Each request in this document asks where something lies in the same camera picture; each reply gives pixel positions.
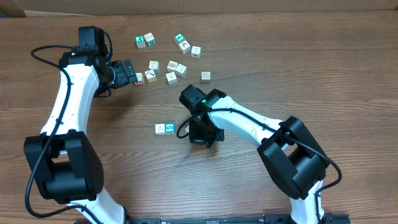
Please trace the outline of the wooden letter A block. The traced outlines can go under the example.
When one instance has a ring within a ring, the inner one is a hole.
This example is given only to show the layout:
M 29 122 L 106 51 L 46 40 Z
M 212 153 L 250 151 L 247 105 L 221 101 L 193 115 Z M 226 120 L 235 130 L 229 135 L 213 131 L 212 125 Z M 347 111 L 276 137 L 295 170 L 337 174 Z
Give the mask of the wooden letter A block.
M 165 124 L 155 124 L 155 134 L 158 136 L 165 135 Z

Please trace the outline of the wooden block red drawing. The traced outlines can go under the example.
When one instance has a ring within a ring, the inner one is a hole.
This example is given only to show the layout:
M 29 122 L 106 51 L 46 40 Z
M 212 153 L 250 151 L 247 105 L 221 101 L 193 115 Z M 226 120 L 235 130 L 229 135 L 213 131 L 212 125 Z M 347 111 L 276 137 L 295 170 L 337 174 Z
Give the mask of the wooden block red drawing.
M 181 53 L 183 53 L 183 54 L 186 54 L 191 50 L 191 45 L 186 40 L 179 43 L 178 46 L 179 46 Z

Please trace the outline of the blue number five block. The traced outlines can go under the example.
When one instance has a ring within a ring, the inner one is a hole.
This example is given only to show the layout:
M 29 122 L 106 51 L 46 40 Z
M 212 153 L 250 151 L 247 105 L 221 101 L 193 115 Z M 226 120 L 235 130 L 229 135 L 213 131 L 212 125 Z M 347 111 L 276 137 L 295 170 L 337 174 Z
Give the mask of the blue number five block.
M 174 133 L 175 133 L 175 124 L 165 123 L 165 134 L 174 134 Z

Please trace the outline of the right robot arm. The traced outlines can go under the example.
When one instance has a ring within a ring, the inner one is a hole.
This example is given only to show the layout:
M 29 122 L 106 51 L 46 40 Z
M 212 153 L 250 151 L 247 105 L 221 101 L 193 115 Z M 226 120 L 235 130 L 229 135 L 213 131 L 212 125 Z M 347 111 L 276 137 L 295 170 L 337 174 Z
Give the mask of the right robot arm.
M 228 130 L 257 148 L 272 181 L 288 197 L 294 223 L 322 223 L 323 179 L 330 165 L 326 154 L 301 120 L 286 121 L 259 115 L 214 89 L 208 94 L 193 85 L 179 97 L 191 118 L 184 121 L 192 144 L 210 148 L 224 141 Z

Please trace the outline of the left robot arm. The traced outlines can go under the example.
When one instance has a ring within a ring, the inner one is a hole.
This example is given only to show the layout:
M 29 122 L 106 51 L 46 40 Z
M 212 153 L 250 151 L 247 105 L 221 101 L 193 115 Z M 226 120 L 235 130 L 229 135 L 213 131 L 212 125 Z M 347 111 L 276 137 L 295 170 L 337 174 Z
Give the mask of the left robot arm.
M 90 223 L 132 223 L 127 209 L 104 187 L 103 165 L 86 135 L 91 103 L 137 82 L 130 61 L 113 61 L 110 36 L 99 27 L 78 30 L 78 45 L 64 46 L 58 63 L 60 87 L 50 117 L 38 136 L 26 138 L 31 169 L 25 207 L 47 218 L 76 209 Z

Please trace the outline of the wooden block teal side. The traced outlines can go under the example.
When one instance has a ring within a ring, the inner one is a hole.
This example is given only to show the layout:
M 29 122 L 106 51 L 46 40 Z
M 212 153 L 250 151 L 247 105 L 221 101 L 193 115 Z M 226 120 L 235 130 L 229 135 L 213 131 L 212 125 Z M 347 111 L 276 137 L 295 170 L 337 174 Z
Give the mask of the wooden block teal side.
M 150 61 L 149 62 L 149 69 L 153 70 L 154 73 L 158 73 L 159 72 L 159 62 L 158 61 Z

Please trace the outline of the wooden block yellow side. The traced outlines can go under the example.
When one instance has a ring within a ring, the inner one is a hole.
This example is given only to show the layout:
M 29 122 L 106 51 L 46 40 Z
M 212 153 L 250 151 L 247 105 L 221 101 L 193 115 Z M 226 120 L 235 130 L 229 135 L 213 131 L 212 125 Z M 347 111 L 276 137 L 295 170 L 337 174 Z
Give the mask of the wooden block yellow side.
M 157 80 L 156 74 L 153 69 L 147 70 L 144 73 L 149 83 Z

